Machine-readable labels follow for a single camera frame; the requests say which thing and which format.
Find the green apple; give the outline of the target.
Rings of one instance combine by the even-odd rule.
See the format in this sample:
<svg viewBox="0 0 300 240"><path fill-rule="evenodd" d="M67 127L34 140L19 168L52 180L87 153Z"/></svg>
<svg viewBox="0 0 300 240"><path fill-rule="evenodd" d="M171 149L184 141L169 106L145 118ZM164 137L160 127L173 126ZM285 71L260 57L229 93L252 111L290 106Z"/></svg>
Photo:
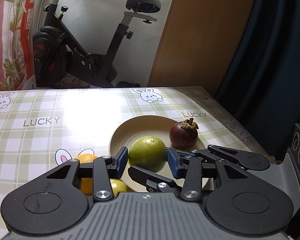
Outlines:
<svg viewBox="0 0 300 240"><path fill-rule="evenodd" d="M117 197L120 192L128 191L128 186L120 179L110 179L110 184L114 197Z"/></svg>
<svg viewBox="0 0 300 240"><path fill-rule="evenodd" d="M138 166L152 172L160 171L166 164L166 146L154 136L144 136L134 141L128 150L130 166Z"/></svg>

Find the yellow lemon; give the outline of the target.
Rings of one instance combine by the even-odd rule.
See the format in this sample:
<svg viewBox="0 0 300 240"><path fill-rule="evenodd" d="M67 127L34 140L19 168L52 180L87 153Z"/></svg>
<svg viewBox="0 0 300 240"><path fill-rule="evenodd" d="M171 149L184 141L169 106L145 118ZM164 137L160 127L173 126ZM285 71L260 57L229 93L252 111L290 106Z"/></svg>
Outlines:
<svg viewBox="0 0 300 240"><path fill-rule="evenodd" d="M80 164L83 164L83 168L80 168L81 185L80 190L87 196L93 193L93 172L92 164L97 156L90 153L83 153L75 157Z"/></svg>

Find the dark purple mangosteen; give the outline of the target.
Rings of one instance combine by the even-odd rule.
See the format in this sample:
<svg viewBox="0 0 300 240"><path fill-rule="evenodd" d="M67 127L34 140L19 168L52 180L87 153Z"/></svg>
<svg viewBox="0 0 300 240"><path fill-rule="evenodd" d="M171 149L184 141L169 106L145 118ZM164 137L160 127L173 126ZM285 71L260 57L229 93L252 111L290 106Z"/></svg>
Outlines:
<svg viewBox="0 0 300 240"><path fill-rule="evenodd" d="M194 118L177 122L170 129L172 146L179 150L191 148L198 140L198 129L199 127Z"/></svg>

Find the dark blue curtain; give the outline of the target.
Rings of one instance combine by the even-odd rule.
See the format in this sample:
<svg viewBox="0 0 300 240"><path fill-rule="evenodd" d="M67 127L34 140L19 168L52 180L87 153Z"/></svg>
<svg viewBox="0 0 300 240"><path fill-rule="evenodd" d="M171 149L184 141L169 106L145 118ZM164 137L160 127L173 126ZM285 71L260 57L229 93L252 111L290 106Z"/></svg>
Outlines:
<svg viewBox="0 0 300 240"><path fill-rule="evenodd" d="M300 123L300 0L254 0L216 100L281 159Z"/></svg>

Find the checkered bunny tablecloth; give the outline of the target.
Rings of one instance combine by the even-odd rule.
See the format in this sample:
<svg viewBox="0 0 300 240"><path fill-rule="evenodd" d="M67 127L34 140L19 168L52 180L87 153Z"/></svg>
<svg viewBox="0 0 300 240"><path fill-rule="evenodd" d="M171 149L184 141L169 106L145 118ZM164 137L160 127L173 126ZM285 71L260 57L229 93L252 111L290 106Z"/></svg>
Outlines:
<svg viewBox="0 0 300 240"><path fill-rule="evenodd" d="M110 139L125 121L157 115L194 118L199 139L265 154L265 150L202 87L153 88L159 100L147 102L141 89L63 89L0 92L10 104L0 108L0 206L13 189L56 166L55 153L69 159L88 151L109 153ZM7 230L0 215L0 238Z"/></svg>

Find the wooden wardrobe panel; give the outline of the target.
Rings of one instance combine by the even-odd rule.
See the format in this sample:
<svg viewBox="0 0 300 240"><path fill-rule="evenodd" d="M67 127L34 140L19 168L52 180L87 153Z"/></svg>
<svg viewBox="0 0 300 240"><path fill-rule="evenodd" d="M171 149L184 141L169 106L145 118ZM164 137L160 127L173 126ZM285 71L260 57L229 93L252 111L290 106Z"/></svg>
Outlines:
<svg viewBox="0 0 300 240"><path fill-rule="evenodd" d="M253 1L173 0L148 86L202 86L214 94L236 51Z"/></svg>

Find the red printed wall tapestry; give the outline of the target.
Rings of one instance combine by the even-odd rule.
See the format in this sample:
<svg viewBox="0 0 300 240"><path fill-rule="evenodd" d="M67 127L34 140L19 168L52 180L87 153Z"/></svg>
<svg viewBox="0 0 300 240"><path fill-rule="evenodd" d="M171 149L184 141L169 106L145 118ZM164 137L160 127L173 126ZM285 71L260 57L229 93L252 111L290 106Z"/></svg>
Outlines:
<svg viewBox="0 0 300 240"><path fill-rule="evenodd" d="M34 0L0 0L0 91L22 90L34 76Z"/></svg>

